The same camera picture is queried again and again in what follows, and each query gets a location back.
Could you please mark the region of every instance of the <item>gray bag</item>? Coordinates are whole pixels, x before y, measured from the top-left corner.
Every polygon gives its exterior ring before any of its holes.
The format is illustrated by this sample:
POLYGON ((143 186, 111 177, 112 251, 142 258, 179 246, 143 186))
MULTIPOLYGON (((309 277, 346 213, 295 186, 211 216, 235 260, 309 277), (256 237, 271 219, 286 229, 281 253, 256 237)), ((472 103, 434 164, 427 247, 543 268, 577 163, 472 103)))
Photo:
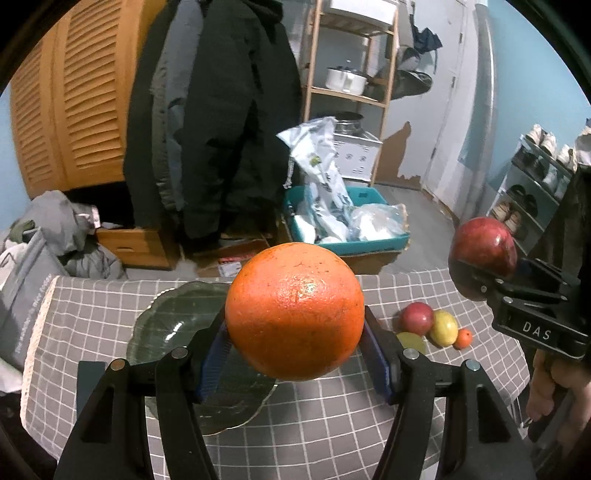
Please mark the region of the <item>gray bag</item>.
POLYGON ((0 357, 21 371, 43 297, 56 275, 68 273, 37 229, 0 291, 0 357))

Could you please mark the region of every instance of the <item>white door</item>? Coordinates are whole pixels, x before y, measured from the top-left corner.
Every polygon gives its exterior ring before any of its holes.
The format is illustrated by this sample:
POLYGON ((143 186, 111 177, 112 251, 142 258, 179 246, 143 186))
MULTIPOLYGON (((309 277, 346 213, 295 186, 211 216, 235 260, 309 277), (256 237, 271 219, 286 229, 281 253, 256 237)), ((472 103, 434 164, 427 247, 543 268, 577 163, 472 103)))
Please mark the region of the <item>white door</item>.
POLYGON ((416 1, 415 25, 431 29, 443 47, 423 55, 419 66, 432 76, 431 90, 390 103, 377 183, 421 187, 457 78, 465 12, 459 0, 416 1))

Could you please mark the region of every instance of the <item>floor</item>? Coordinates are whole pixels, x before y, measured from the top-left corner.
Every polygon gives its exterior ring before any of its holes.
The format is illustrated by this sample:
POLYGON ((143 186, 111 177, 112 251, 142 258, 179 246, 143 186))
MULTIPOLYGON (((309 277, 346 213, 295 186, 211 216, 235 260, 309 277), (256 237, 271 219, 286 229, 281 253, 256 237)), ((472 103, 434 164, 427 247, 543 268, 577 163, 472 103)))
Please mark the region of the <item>floor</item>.
MULTIPOLYGON (((422 192, 378 185, 376 188, 390 205, 403 203, 408 212, 410 246, 383 273, 433 270, 447 267, 447 254, 454 226, 451 219, 422 192)), ((130 280, 194 280, 195 264, 181 260, 172 271, 128 268, 130 280)))

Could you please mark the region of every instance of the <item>metal bolt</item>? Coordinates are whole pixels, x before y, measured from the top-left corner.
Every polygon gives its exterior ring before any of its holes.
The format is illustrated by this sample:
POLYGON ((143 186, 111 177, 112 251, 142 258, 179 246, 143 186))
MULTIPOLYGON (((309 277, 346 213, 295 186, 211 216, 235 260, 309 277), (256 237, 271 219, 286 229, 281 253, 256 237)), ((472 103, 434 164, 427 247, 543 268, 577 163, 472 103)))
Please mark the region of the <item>metal bolt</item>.
POLYGON ((480 370, 480 363, 472 358, 466 360, 466 366, 473 372, 478 372, 480 370))
POLYGON ((111 370, 115 370, 115 371, 121 370, 124 366, 125 366, 125 360, 123 360, 122 358, 116 358, 110 364, 111 370))
POLYGON ((405 348, 403 354, 409 360, 416 360, 418 358, 418 352, 414 348, 405 348))
POLYGON ((179 358, 185 358, 188 354, 189 354, 189 350, 187 350, 186 347, 178 346, 172 351, 172 353, 170 355, 172 355, 173 358, 179 359, 179 358))

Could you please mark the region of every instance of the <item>gray tablecloth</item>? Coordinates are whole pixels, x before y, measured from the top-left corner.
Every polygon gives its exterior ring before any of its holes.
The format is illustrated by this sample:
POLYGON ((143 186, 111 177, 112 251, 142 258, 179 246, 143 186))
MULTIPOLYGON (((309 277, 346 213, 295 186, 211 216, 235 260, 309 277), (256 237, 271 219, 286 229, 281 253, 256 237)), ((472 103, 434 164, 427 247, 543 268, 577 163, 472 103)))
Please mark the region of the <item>gray tablecloth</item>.
MULTIPOLYGON (((428 344, 428 356, 455 365, 476 358, 507 403, 529 381, 519 344, 491 328, 485 303, 459 295, 447 270, 358 277, 378 320, 392 319, 416 300, 453 313, 474 332, 472 346, 458 352, 428 344)), ((77 363, 124 357, 137 316, 154 296, 180 283, 93 281, 58 277, 35 325, 25 366, 21 418, 29 434, 59 458, 75 419, 77 363)), ((433 409, 424 466, 438 458, 444 400, 433 409)), ((380 403, 363 359, 355 353, 339 369, 316 380, 280 382, 248 424, 206 437, 223 480, 371 478, 395 410, 380 403)), ((158 480, 168 478, 158 421, 147 411, 150 453, 158 480)))

